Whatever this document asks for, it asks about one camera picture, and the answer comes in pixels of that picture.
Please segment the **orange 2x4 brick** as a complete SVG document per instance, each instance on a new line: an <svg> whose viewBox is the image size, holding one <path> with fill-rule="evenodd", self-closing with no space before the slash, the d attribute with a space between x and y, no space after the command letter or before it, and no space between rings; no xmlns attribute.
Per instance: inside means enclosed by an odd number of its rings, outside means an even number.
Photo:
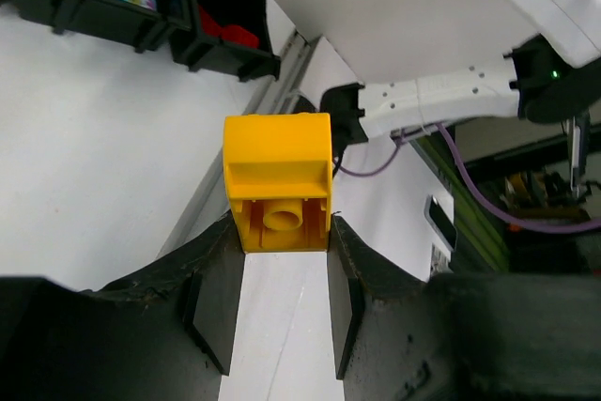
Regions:
<svg viewBox="0 0 601 401"><path fill-rule="evenodd" d="M327 114L225 119L224 186L245 253L327 249L332 160Z"/></svg>

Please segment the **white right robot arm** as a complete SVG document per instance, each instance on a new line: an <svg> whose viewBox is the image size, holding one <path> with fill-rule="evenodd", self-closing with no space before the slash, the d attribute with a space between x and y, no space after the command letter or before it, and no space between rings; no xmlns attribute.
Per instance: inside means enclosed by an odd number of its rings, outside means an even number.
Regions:
<svg viewBox="0 0 601 401"><path fill-rule="evenodd" d="M337 147L477 116L565 121L600 99L600 0L507 0L536 33L510 52L457 71L327 90Z"/></svg>

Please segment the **red curved brick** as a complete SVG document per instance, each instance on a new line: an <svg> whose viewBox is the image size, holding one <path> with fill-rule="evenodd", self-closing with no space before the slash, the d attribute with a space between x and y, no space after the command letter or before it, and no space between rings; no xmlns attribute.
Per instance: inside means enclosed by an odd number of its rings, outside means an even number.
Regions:
<svg viewBox="0 0 601 401"><path fill-rule="evenodd" d="M203 32L211 37L221 39L223 28L213 19L213 17L201 6L197 6L199 20Z"/></svg>

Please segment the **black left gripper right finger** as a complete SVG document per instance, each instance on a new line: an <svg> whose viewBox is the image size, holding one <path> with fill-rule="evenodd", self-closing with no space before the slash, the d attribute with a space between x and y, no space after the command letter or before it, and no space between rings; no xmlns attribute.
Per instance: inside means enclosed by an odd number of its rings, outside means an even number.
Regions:
<svg viewBox="0 0 601 401"><path fill-rule="evenodd" d="M340 216L327 251L347 400L596 400L600 281L440 273L421 281Z"/></svg>

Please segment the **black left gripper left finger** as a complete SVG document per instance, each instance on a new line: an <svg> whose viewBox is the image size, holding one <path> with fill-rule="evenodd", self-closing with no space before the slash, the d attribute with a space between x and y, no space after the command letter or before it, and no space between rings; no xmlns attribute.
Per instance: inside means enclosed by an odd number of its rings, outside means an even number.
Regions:
<svg viewBox="0 0 601 401"><path fill-rule="evenodd" d="M244 253L231 214L104 288L1 280L5 400L215 400L230 372Z"/></svg>

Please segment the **red arch lego brick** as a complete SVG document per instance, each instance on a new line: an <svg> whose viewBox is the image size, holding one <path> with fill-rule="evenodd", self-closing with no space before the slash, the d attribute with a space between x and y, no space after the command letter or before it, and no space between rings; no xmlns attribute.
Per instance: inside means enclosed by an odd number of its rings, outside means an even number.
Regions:
<svg viewBox="0 0 601 401"><path fill-rule="evenodd" d="M258 49L260 46L258 36L236 24L223 26L221 28L221 39L252 49Z"/></svg>

